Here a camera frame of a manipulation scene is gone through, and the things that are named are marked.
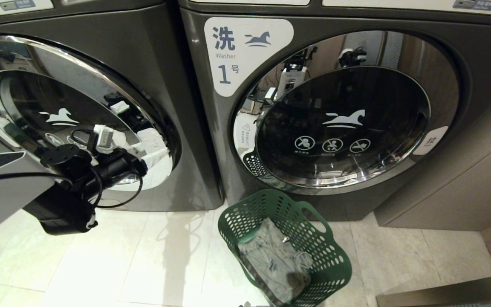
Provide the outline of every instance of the front-loading washer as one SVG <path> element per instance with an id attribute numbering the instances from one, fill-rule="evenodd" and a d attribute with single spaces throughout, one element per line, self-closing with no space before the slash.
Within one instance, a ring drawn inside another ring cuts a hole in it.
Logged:
<path id="1" fill-rule="evenodd" d="M 360 220 L 491 103 L 491 0 L 180 4 L 230 203 Z"/>
<path id="2" fill-rule="evenodd" d="M 0 1 L 0 142 L 39 158 L 62 144 L 87 148 L 101 129 L 104 154 L 124 148 L 149 168 L 142 192 L 119 209 L 220 206 L 179 20 L 177 4 L 163 0 Z M 139 187 L 130 174 L 101 204 L 119 204 Z"/>

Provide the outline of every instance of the green laundry basket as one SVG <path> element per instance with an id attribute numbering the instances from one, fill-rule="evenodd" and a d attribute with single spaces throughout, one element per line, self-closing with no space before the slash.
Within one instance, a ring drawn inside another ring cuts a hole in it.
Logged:
<path id="1" fill-rule="evenodd" d="M 325 227 L 318 231 L 304 216 L 310 211 Z M 308 270 L 312 281 L 290 302 L 280 302 L 257 276 L 254 268 L 240 258 L 238 243 L 252 239 L 261 223 L 269 217 L 291 239 L 296 251 L 312 255 Z M 278 307 L 315 307 L 349 282 L 352 268 L 344 250 L 337 245 L 327 221 L 307 202 L 294 202 L 278 190 L 263 190 L 228 207 L 219 217 L 221 237 L 240 262 L 249 281 Z"/>

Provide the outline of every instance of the gray cloth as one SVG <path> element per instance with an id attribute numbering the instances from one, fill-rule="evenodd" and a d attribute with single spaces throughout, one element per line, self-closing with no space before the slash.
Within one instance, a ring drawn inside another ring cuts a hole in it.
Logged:
<path id="1" fill-rule="evenodd" d="M 255 237 L 238 244 L 240 256 L 248 262 L 267 288 L 281 302 L 298 296 L 310 283 L 306 269 L 313 264 L 307 252 L 297 252 L 290 242 L 283 243 L 285 235 L 265 218 Z"/>

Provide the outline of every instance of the round door window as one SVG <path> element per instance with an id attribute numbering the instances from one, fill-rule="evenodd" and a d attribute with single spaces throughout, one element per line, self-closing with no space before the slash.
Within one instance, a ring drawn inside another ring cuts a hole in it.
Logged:
<path id="1" fill-rule="evenodd" d="M 11 146 L 41 157 L 48 148 L 75 144 L 95 151 L 123 148 L 145 161 L 142 189 L 160 185 L 174 167 L 164 128 L 167 121 L 116 76 L 102 73 L 68 51 L 30 39 L 0 36 L 0 136 Z M 136 191 L 135 175 L 113 190 Z"/>
<path id="2" fill-rule="evenodd" d="M 350 33 L 298 51 L 255 84 L 236 113 L 234 145 L 273 187 L 344 193 L 421 159 L 429 150 L 417 148 L 436 145 L 442 136 L 429 132 L 446 130 L 457 102 L 453 66 L 430 43 Z"/>

